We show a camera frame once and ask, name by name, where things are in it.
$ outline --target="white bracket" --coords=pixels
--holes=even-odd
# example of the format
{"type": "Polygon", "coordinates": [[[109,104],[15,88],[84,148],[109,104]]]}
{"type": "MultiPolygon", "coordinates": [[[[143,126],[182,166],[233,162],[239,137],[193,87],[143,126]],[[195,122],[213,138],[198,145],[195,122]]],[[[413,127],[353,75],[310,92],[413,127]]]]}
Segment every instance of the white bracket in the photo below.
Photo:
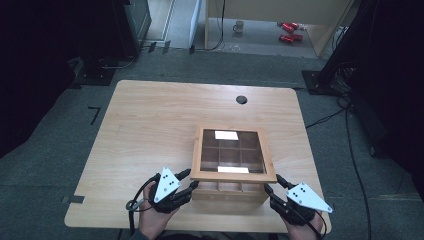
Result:
{"type": "Polygon", "coordinates": [[[300,206],[328,213],[333,212],[333,209],[304,182],[287,191],[286,195],[300,206]]]}
{"type": "Polygon", "coordinates": [[[181,185],[181,182],[175,177],[175,175],[169,170],[168,167],[162,169],[160,176],[159,185],[156,190],[154,202],[158,203],[169,194],[177,190],[181,185]]]}

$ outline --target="wooden board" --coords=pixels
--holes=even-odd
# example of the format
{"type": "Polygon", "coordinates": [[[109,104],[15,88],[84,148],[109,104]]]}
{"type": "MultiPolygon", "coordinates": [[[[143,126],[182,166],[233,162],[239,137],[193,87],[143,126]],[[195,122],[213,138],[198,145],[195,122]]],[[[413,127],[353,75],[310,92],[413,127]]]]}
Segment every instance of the wooden board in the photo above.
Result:
{"type": "MultiPolygon", "coordinates": [[[[67,226],[128,228],[125,204],[164,166],[191,167],[198,125],[257,126],[264,129],[275,171],[292,183],[322,190],[296,93],[292,89],[120,81],[97,134],[75,195],[67,226]],[[236,97],[248,102],[240,105],[236,97]]],[[[185,189],[190,180],[182,181],[185,189]]],[[[271,184],[285,199],[285,190],[271,184]]],[[[323,215],[331,230],[327,214],[323,215]]],[[[287,232],[265,203],[192,200],[167,225],[172,230],[287,232]]]]}

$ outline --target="wooden table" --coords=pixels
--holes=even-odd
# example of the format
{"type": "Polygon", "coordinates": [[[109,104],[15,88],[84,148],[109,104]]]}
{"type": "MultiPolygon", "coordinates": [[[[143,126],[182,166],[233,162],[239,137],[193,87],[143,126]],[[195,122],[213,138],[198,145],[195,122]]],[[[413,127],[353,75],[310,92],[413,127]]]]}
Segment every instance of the wooden table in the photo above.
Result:
{"type": "MultiPolygon", "coordinates": [[[[85,201],[70,204],[66,225],[128,228],[125,204],[148,178],[164,166],[174,173],[191,167],[199,124],[263,128],[276,172],[292,183],[308,183],[323,197],[294,90],[123,80],[75,191],[85,201]],[[248,102],[238,104],[239,95],[248,102]]],[[[188,178],[183,180],[180,189],[189,183],[188,178]]],[[[285,199],[282,187],[271,186],[285,199]]],[[[328,215],[324,218],[330,231],[328,215]]],[[[269,200],[264,204],[192,200],[167,229],[287,232],[269,200]]]]}
{"type": "MultiPolygon", "coordinates": [[[[317,56],[321,56],[334,32],[341,26],[354,0],[226,0],[226,19],[307,24],[317,56]]],[[[222,17],[224,0],[206,0],[205,48],[208,48],[209,18],[222,17]]]]}

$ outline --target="person's left hand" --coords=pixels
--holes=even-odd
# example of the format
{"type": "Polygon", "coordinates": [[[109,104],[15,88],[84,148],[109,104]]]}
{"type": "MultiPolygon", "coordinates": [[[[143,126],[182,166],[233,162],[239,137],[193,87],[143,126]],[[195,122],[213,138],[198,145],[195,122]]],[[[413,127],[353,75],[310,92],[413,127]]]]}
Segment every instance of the person's left hand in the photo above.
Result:
{"type": "MultiPolygon", "coordinates": [[[[143,190],[143,198],[146,200],[140,205],[140,210],[152,207],[147,199],[149,198],[150,189],[155,183],[149,183],[143,190]]],[[[169,219],[171,219],[178,209],[175,209],[169,214],[159,213],[154,208],[140,212],[138,228],[149,240],[153,240],[165,229],[169,219]]]]}

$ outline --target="human hand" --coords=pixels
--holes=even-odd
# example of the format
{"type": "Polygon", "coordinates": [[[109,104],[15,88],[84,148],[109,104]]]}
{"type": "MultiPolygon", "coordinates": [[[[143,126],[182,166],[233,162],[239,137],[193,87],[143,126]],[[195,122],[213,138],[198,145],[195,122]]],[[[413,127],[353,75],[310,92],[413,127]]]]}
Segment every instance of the human hand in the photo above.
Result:
{"type": "Polygon", "coordinates": [[[147,199],[149,198],[150,189],[155,183],[156,182],[149,183],[143,190],[143,198],[146,200],[140,205],[140,210],[150,209],[140,212],[140,219],[138,223],[138,228],[149,240],[155,239],[165,229],[169,219],[171,219],[171,217],[179,209],[177,208],[171,213],[166,214],[159,213],[152,208],[147,199]]]}
{"type": "MultiPolygon", "coordinates": [[[[291,225],[284,218],[282,218],[284,224],[286,224],[287,231],[289,233],[290,240],[316,240],[317,236],[315,232],[308,225],[291,225]]],[[[318,232],[321,232],[323,221],[318,213],[315,213],[314,219],[309,222],[318,232]]]]}

